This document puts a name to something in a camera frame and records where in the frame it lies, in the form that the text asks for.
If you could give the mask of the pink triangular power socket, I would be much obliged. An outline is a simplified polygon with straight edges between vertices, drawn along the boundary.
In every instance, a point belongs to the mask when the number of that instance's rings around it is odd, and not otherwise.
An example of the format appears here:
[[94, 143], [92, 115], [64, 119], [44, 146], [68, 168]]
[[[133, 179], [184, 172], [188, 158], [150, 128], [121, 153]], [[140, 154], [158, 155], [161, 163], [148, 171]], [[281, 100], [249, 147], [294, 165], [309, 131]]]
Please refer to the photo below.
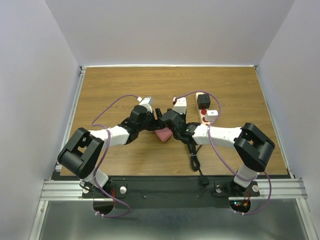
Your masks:
[[154, 133], [162, 142], [166, 142], [173, 135], [172, 131], [167, 127], [155, 130]]

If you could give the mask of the white red power strip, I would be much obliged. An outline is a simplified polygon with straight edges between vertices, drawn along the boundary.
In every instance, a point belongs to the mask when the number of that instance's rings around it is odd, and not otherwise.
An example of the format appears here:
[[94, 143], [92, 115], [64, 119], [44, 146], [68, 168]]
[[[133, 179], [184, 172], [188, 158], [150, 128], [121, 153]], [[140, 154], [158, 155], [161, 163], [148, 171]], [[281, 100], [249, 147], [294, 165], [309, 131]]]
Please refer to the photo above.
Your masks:
[[[197, 92], [197, 93], [195, 94], [196, 105], [197, 105], [197, 95], [198, 95], [198, 94], [205, 94], [205, 93], [204, 93], [204, 92]], [[210, 107], [209, 107], [209, 109], [202, 109], [202, 110], [198, 109], [198, 113], [199, 113], [200, 122], [201, 122], [202, 124], [208, 126], [209, 123], [210, 123], [210, 121], [209, 121], [209, 122], [206, 122], [205, 119], [204, 119], [204, 116], [205, 116], [207, 110], [211, 110]]]

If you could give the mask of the black cube socket adapter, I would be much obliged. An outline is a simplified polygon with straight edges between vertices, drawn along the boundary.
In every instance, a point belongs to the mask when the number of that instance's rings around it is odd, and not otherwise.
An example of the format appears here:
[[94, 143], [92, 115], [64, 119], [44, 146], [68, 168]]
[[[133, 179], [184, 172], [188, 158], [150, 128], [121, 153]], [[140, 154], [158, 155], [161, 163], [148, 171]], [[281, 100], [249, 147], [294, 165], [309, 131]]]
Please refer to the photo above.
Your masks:
[[196, 102], [199, 110], [209, 109], [211, 105], [211, 99], [207, 93], [198, 94]]

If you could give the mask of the white USB charger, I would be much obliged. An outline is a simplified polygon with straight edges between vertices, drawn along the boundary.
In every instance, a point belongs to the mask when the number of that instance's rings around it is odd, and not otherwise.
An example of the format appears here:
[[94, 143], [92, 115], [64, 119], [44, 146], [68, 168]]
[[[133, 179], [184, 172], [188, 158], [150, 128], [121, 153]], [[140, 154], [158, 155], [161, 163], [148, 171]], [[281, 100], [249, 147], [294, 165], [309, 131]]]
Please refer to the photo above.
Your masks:
[[212, 122], [218, 117], [219, 113], [217, 110], [207, 110], [204, 115], [204, 120], [206, 122]]

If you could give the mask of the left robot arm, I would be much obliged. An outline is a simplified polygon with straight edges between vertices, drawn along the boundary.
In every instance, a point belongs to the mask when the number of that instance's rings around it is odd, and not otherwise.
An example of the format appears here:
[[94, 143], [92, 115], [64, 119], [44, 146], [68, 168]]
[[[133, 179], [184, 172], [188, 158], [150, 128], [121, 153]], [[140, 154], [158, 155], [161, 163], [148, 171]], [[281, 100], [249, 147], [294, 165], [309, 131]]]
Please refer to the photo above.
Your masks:
[[127, 145], [136, 140], [142, 131], [156, 131], [165, 128], [160, 118], [159, 108], [154, 111], [143, 105], [134, 106], [130, 116], [120, 124], [89, 131], [78, 128], [57, 156], [57, 161], [79, 179], [94, 185], [94, 191], [100, 197], [112, 193], [110, 178], [98, 168], [98, 158], [107, 148]]

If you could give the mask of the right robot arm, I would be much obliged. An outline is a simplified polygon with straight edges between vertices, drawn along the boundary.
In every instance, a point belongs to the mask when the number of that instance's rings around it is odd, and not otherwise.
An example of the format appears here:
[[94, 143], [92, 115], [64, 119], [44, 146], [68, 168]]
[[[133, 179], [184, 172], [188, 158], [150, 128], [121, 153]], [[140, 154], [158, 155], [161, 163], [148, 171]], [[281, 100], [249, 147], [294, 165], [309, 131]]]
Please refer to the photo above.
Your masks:
[[[221, 162], [234, 174], [230, 182], [231, 192], [242, 195], [254, 181], [258, 173], [266, 170], [275, 150], [275, 143], [253, 123], [242, 127], [215, 127], [198, 122], [187, 123], [173, 110], [167, 111], [161, 121], [169, 128], [173, 137], [184, 144], [211, 145]], [[242, 165], [235, 172], [218, 153], [217, 146], [234, 149], [242, 160]]]

